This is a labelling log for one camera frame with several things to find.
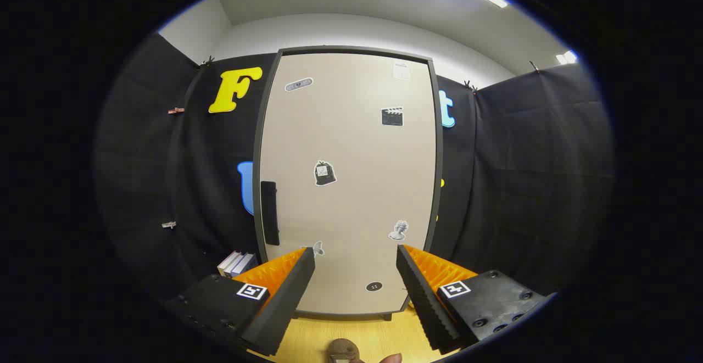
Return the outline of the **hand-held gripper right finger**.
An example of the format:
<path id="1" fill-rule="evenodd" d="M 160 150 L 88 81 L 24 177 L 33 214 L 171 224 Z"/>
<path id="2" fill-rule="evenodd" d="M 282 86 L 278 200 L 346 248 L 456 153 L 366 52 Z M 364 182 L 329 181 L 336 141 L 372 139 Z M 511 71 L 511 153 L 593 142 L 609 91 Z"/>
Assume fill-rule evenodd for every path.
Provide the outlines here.
<path id="1" fill-rule="evenodd" d="M 516 330 L 551 303 L 499 270 L 474 273 L 401 244 L 396 266 L 432 349 L 474 350 Z"/>

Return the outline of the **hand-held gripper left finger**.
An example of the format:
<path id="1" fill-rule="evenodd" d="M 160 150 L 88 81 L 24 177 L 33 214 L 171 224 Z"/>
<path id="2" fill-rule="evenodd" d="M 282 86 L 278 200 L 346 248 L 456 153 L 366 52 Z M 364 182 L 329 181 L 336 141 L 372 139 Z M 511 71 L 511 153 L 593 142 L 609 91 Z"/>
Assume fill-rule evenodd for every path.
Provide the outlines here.
<path id="1" fill-rule="evenodd" d="M 233 278 L 206 276 L 164 302 L 184 325 L 219 345 L 276 355 L 315 270 L 304 247 Z"/>

